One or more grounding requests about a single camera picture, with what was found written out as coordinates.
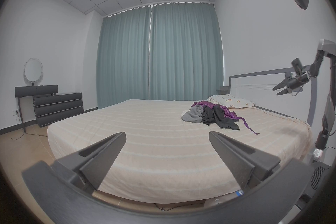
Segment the purple garment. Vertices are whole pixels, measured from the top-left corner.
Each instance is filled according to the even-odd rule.
[[[191,107],[193,107],[196,104],[200,104],[203,108],[205,106],[208,106],[211,109],[216,105],[216,104],[213,104],[213,103],[211,103],[209,101],[199,101],[199,102],[195,102]],[[259,133],[256,133],[254,130],[252,130],[249,127],[249,125],[247,124],[246,120],[243,117],[238,117],[236,115],[236,113],[230,112],[230,110],[226,106],[224,106],[224,105],[220,105],[220,108],[223,109],[225,117],[229,117],[229,118],[231,118],[233,120],[243,120],[244,121],[244,125],[246,126],[246,128],[248,128],[249,130],[251,130],[254,134],[259,134]]]

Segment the floral pillow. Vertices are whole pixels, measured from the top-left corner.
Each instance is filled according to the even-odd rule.
[[[213,95],[208,98],[208,101],[214,104],[225,105],[228,108],[241,109],[244,107],[252,107],[255,103],[244,98],[238,98],[231,94]]]

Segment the brown floor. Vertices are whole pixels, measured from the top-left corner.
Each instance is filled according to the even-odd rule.
[[[32,125],[26,127],[26,131],[31,134],[47,135],[47,128],[47,126],[40,128],[38,125]],[[29,206],[32,212],[42,222],[53,223],[53,221],[44,213],[34,200],[26,184],[23,182],[21,172],[40,160],[43,160],[50,165],[55,160],[55,157],[50,149],[47,137],[24,134],[23,137],[14,141],[14,139],[19,138],[22,134],[23,130],[19,129],[0,135],[0,164],[11,185],[14,187],[21,199]],[[118,205],[128,209],[156,213],[162,212],[155,206],[155,204],[131,201],[101,191],[95,191],[93,196],[113,205]],[[199,210],[203,207],[203,203],[204,200],[168,205],[157,204],[157,206],[160,208],[163,207],[167,210],[172,207],[183,205],[182,207],[174,208],[168,211],[176,213]]]

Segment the mattress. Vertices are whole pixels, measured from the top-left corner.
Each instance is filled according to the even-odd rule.
[[[209,142],[221,132],[240,142],[279,156],[280,164],[301,158],[312,145],[310,126],[301,120],[261,109],[231,109],[246,119],[239,131],[216,123],[184,122],[181,113],[192,101],[128,100],[55,122],[48,140],[58,159],[114,133],[126,132],[126,143],[99,190],[151,203],[202,200],[240,189]]]

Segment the headboard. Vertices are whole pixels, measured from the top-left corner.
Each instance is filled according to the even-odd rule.
[[[300,92],[298,89],[293,92],[294,95],[298,93],[295,97],[291,94],[277,96],[282,89],[276,91],[272,89],[284,79],[286,72],[295,72],[295,70],[289,67],[232,75],[229,80],[229,93],[251,100],[258,108],[307,121],[311,126],[317,101],[317,78],[312,78]]]

